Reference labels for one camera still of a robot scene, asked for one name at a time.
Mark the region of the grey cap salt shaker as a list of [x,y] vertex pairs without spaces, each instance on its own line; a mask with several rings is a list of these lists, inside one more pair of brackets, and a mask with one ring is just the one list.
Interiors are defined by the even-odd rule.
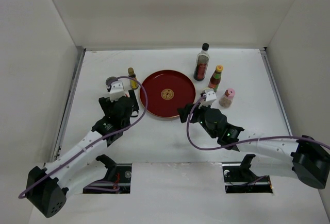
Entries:
[[107,89],[108,92],[110,92],[110,90],[111,90],[111,84],[112,84],[112,82],[114,82],[116,80],[117,80],[117,78],[114,77],[114,76],[108,77],[106,79],[105,85],[106,85],[106,89]]

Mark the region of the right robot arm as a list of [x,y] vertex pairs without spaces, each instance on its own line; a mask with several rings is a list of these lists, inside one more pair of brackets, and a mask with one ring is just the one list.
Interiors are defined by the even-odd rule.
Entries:
[[198,123],[216,139],[216,150],[245,152],[239,167],[240,177],[252,180],[257,175],[297,178],[307,186],[325,189],[329,175],[329,146],[309,136],[268,136],[234,126],[220,110],[200,103],[178,109],[187,125]]

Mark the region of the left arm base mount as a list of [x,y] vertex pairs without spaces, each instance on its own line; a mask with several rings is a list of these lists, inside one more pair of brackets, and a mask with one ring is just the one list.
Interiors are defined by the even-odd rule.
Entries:
[[117,164],[105,154],[96,158],[107,169],[104,177],[83,188],[83,194],[130,194],[132,164]]

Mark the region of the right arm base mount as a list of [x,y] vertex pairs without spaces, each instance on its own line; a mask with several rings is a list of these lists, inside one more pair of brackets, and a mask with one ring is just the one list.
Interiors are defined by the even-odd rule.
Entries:
[[222,164],[227,194],[273,193],[269,176],[257,176],[251,170],[255,154],[247,154],[242,162]]

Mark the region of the small yellow label oil bottle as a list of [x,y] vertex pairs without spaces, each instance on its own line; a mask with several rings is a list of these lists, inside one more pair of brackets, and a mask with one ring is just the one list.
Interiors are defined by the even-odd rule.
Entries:
[[129,67],[128,68],[128,76],[131,78],[131,80],[130,80],[130,87],[133,90],[136,90],[139,87],[139,85],[136,82],[136,80],[137,80],[136,74],[135,74],[135,71],[134,71],[134,69],[132,67]]

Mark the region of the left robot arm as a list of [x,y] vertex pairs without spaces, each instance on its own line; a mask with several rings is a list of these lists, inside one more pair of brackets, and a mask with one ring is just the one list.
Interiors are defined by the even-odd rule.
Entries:
[[69,181],[89,164],[103,163],[97,174],[104,182],[110,182],[116,176],[117,165],[104,152],[130,126],[130,118],[139,111],[139,106],[133,90],[117,101],[105,97],[98,101],[105,115],[87,135],[56,161],[44,168],[36,166],[28,173],[24,195],[46,218],[62,209],[73,192],[74,185]]

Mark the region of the pink cap spice shaker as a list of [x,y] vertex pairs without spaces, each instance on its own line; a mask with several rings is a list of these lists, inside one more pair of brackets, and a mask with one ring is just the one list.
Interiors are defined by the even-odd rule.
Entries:
[[235,94],[236,93],[234,89],[232,88],[227,89],[219,100],[220,106],[224,108],[229,108],[232,105]]

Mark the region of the red chili sauce bottle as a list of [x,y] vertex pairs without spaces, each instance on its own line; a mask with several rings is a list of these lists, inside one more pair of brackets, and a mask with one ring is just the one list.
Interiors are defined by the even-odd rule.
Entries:
[[213,89],[214,92],[216,92],[218,90],[219,84],[221,82],[222,71],[223,71],[223,66],[217,65],[214,73],[212,74],[212,76],[210,78],[208,87]]

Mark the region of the tall dark sauce bottle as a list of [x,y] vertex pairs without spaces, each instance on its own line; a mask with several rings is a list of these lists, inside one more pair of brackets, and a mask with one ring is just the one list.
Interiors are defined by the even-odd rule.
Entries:
[[202,45],[201,52],[197,55],[196,65],[195,65],[194,75],[193,75],[193,77],[196,81],[202,81],[205,78],[205,74],[207,71],[208,62],[209,62],[209,58],[210,58],[210,56],[208,54],[208,50],[209,50],[209,44],[204,43]]

